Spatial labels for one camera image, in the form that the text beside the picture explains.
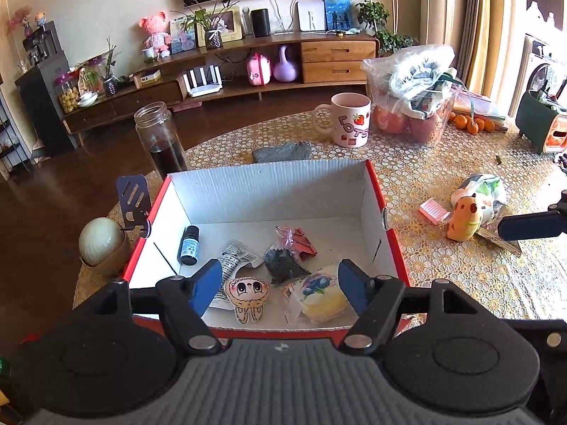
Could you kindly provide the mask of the potted green tree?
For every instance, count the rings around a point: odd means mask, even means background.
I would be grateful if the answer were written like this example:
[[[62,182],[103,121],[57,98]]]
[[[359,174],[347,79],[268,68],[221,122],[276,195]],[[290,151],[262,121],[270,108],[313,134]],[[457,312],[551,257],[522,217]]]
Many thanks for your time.
[[[399,0],[391,0],[391,4],[393,13],[385,9],[382,2],[375,0],[362,0],[355,4],[358,8],[358,22],[372,32],[378,42],[378,53],[381,56],[388,56],[417,44],[417,39],[398,32]]]

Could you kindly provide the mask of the cartoon face tooth toy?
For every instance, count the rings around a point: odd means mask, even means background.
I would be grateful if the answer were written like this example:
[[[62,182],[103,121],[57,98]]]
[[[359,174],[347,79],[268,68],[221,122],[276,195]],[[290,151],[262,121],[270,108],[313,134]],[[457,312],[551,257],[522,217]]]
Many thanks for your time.
[[[224,293],[235,308],[235,317],[240,324],[258,322],[264,312],[270,285],[263,279],[240,277],[228,280]]]

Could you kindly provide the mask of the pink paper packet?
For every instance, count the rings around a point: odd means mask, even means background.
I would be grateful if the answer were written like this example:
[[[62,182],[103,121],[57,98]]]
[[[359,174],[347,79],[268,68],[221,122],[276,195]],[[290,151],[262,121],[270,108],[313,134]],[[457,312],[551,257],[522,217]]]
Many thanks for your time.
[[[309,241],[305,232],[298,227],[277,226],[276,232],[279,236],[279,244],[287,249],[298,261],[305,262],[317,255],[317,250]]]

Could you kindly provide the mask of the pink plush doll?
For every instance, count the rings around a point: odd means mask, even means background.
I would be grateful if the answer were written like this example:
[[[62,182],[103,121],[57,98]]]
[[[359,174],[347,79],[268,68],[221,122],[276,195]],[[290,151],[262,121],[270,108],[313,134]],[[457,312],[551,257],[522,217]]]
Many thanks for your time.
[[[145,49],[152,49],[155,58],[170,56],[171,36],[166,31],[168,19],[165,12],[156,12],[152,16],[142,17],[139,19],[139,28],[148,33],[148,38],[144,42]]]

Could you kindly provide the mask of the black white sachet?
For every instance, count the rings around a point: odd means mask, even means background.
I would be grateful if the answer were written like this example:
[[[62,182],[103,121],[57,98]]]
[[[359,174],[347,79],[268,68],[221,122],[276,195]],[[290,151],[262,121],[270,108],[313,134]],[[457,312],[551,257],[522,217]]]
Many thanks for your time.
[[[218,257],[222,269],[221,286],[210,303],[210,308],[230,311],[234,308],[224,291],[225,283],[235,278],[242,269],[255,269],[263,263],[263,259],[242,242],[231,240],[221,251]]]

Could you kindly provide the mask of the round white lamp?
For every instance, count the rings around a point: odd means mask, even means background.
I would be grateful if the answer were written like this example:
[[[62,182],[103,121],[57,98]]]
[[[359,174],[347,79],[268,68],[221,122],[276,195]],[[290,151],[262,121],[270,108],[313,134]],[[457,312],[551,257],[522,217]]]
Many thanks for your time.
[[[104,277],[120,275],[131,255],[128,235],[114,220],[93,219],[79,236],[79,253],[84,266]]]

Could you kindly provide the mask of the pink comb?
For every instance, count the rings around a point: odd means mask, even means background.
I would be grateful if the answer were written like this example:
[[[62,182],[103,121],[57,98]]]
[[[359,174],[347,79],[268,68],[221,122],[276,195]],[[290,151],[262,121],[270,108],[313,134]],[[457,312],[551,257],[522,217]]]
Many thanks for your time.
[[[422,202],[418,211],[435,226],[445,223],[451,216],[451,212],[445,209],[434,198],[429,198],[429,200]]]

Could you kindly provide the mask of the red white cardboard box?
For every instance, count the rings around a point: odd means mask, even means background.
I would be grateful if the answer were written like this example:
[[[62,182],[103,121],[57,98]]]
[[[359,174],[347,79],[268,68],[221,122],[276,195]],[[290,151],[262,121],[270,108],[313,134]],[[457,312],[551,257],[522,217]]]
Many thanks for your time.
[[[175,173],[150,211],[151,233],[139,239],[124,277],[151,288],[166,277],[195,274],[236,240],[264,255],[277,226],[298,227],[317,250],[310,272],[350,259],[370,276],[407,282],[408,272],[369,160],[301,160]],[[187,226],[200,230],[198,262],[178,261]]]

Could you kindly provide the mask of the blueberry cake packet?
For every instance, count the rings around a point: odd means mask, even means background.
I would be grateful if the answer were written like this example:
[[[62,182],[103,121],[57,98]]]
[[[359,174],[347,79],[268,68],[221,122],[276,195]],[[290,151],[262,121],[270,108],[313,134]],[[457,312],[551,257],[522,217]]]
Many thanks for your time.
[[[338,265],[318,269],[282,287],[285,320],[323,323],[341,315],[349,307],[338,282]]]

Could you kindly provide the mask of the yellow bear plush toy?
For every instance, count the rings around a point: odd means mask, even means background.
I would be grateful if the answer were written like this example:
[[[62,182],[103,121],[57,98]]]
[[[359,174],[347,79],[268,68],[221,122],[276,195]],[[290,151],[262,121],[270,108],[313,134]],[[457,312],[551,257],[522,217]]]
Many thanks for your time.
[[[482,213],[476,195],[461,197],[455,204],[446,236],[455,242],[466,242],[479,229],[481,220]]]

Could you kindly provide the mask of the wet wipes pack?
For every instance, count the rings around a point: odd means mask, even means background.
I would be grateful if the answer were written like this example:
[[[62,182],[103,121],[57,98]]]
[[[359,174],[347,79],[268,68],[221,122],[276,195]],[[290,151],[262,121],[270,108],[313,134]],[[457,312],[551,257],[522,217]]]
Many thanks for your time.
[[[505,183],[499,176],[491,174],[473,174],[464,180],[452,194],[451,203],[463,196],[476,196],[479,211],[482,214],[481,225],[493,221],[501,208],[507,205]]]

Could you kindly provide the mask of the black speaker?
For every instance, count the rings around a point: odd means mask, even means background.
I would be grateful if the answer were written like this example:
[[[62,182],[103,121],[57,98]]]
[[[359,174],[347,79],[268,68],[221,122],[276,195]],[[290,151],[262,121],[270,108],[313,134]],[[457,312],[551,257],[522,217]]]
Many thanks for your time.
[[[266,38],[271,35],[271,26],[268,9],[256,9],[250,12],[254,36]]]

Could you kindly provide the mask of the framed photo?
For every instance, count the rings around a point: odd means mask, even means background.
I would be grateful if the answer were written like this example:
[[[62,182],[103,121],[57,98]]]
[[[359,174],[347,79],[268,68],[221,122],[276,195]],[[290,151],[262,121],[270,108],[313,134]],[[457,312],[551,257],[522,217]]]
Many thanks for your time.
[[[199,47],[220,49],[225,42],[242,39],[240,9],[236,5],[195,13],[196,40]]]

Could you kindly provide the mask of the small blue label bottle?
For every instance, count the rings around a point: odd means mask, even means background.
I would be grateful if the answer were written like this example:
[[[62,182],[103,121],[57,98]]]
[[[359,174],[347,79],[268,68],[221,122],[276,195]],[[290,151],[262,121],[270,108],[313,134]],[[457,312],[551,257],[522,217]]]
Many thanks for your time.
[[[194,266],[198,262],[200,230],[197,226],[187,226],[178,249],[178,261],[182,265]]]

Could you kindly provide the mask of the dark tea packet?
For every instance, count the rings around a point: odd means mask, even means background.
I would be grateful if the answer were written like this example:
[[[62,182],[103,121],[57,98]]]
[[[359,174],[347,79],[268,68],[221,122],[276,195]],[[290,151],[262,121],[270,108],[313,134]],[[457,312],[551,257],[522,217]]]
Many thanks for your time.
[[[273,285],[282,285],[309,275],[289,249],[267,249],[263,261]]]

